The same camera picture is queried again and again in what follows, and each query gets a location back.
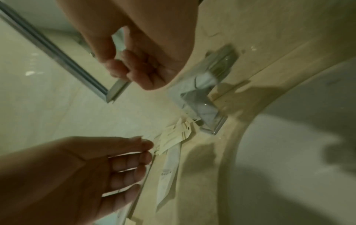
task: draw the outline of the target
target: beige wall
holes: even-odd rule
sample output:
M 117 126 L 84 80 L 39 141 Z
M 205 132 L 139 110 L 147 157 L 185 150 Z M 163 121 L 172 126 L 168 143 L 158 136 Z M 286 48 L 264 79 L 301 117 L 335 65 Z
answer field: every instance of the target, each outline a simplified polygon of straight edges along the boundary
M 184 115 L 135 84 L 107 104 L 1 20 L 0 30 L 0 152 L 72 135 L 153 138 Z

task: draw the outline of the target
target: chrome faucet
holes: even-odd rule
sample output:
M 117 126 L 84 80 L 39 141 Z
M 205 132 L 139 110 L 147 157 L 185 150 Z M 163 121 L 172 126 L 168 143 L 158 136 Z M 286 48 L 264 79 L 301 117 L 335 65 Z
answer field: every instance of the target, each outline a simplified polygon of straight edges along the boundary
M 237 59 L 234 47 L 225 45 L 210 53 L 168 89 L 170 98 L 204 132 L 215 135 L 227 119 L 212 103 L 208 94 L 230 73 Z

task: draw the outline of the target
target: sink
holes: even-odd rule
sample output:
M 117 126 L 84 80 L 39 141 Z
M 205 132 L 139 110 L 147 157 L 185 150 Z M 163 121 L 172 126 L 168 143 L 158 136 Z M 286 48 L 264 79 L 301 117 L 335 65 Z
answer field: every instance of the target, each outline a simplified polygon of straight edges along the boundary
M 237 148 L 231 224 L 356 224 L 356 58 L 267 106 Z

